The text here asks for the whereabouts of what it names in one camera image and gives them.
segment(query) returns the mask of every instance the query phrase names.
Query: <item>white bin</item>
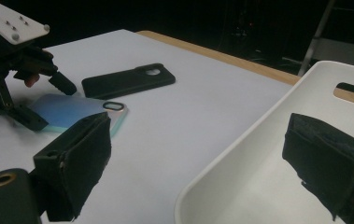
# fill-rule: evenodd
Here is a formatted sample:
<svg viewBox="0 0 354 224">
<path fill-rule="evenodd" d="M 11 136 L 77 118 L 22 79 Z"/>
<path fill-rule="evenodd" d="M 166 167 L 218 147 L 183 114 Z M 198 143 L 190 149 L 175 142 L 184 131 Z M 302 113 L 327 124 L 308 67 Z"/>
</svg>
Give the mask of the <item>white bin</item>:
<svg viewBox="0 0 354 224">
<path fill-rule="evenodd" d="M 333 223 L 281 153 L 291 113 L 354 136 L 354 103 L 333 95 L 339 83 L 354 85 L 354 66 L 316 63 L 180 193 L 176 224 Z M 337 218 L 334 223 L 344 222 Z"/>
</svg>

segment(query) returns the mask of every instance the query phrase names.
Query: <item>iridescent phone case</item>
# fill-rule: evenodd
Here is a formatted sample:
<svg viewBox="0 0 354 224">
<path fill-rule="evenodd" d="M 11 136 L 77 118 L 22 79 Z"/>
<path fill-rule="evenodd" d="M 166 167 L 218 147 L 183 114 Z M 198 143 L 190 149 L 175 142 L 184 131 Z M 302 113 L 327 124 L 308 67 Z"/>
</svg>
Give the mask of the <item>iridescent phone case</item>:
<svg viewBox="0 0 354 224">
<path fill-rule="evenodd" d="M 44 131 L 57 133 L 66 131 L 80 119 L 106 111 L 113 136 L 127 113 L 126 105 L 121 103 L 57 94 L 43 95 L 29 107 L 49 123 Z"/>
</svg>

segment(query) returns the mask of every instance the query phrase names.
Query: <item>white mount plate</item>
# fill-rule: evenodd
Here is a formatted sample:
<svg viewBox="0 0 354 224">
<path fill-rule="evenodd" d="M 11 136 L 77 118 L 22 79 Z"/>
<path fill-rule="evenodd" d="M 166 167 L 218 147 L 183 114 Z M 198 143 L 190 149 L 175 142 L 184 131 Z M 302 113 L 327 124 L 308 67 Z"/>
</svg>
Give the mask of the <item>white mount plate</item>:
<svg viewBox="0 0 354 224">
<path fill-rule="evenodd" d="M 0 5 L 0 35 L 17 45 L 48 34 L 50 28 L 8 7 Z"/>
</svg>

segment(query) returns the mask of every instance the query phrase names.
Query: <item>white table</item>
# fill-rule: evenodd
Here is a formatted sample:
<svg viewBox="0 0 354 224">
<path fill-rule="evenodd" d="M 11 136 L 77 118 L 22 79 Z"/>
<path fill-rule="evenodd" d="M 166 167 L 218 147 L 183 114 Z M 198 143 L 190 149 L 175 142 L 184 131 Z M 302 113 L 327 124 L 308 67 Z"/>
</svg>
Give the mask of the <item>white table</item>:
<svg viewBox="0 0 354 224">
<path fill-rule="evenodd" d="M 112 156 L 75 223 L 174 223 L 180 191 L 274 105 L 290 85 L 128 31 L 50 48 L 54 63 L 81 80 L 162 63 L 173 85 L 112 101 L 129 108 L 112 139 Z M 15 102 L 60 93 L 42 76 L 33 88 L 7 77 Z M 0 116 L 0 171 L 34 169 L 33 156 L 57 133 L 16 128 Z M 48 223 L 47 217 L 42 221 Z"/>
</svg>

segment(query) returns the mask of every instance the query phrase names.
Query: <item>black phone case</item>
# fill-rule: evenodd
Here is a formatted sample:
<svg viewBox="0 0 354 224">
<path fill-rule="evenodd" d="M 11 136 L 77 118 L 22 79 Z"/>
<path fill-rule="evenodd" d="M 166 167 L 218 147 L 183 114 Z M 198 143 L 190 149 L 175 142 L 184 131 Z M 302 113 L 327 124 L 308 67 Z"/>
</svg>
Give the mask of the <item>black phone case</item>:
<svg viewBox="0 0 354 224">
<path fill-rule="evenodd" d="M 132 70 L 88 77 L 81 84 L 86 97 L 107 100 L 175 82 L 176 78 L 161 63 L 154 63 Z"/>
</svg>

